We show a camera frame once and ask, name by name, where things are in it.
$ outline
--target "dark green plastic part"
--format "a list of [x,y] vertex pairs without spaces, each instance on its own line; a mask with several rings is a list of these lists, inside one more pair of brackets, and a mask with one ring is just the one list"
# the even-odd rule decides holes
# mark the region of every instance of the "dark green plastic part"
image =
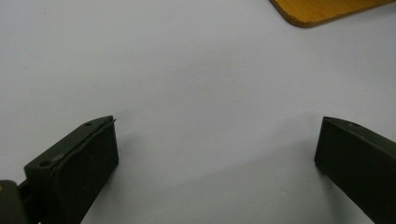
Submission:
[[325,117],[315,162],[374,223],[396,223],[396,143]]
[[0,224],[80,223],[119,164],[114,121],[80,125],[29,162],[18,187],[0,181]]

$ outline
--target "screw hole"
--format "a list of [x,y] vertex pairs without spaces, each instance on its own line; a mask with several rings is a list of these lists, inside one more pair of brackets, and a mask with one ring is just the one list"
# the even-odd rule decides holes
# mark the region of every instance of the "screw hole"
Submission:
[[41,167],[48,166],[48,165],[50,165],[50,161],[42,161],[42,162],[40,162],[40,166]]

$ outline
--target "black plastic part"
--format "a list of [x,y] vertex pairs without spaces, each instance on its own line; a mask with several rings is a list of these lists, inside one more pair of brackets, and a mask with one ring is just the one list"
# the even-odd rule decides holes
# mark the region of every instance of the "black plastic part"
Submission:
[[86,122],[0,181],[0,224],[78,224],[119,163],[112,116]]
[[0,180],[0,223],[28,224],[17,184]]
[[315,162],[374,223],[396,223],[396,143],[325,117]]

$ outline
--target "wooden board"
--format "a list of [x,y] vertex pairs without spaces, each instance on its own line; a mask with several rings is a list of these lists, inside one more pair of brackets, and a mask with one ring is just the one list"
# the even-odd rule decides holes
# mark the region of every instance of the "wooden board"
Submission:
[[396,0],[270,0],[282,17],[298,27],[313,27]]

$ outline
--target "black clamp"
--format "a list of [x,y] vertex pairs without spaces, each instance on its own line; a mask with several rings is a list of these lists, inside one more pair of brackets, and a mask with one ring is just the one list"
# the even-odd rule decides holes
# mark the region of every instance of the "black clamp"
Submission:
[[315,162],[374,223],[396,223],[396,143],[359,124],[324,118]]
[[0,181],[1,224],[78,224],[119,164],[112,116],[76,128],[24,167],[20,185]]

